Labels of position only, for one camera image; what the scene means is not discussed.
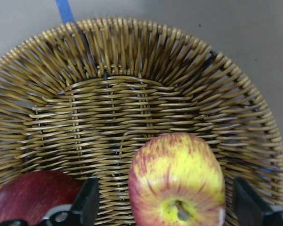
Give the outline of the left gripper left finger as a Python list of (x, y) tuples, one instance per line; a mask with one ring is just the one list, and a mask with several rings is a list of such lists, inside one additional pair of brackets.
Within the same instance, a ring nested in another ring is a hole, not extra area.
[(100, 207), (99, 180), (87, 179), (70, 208), (74, 226), (93, 226)]

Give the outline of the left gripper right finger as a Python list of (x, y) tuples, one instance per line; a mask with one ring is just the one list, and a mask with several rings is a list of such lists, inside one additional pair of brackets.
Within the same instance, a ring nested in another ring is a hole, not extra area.
[(277, 225), (275, 211), (243, 178), (234, 179), (232, 206), (242, 226)]

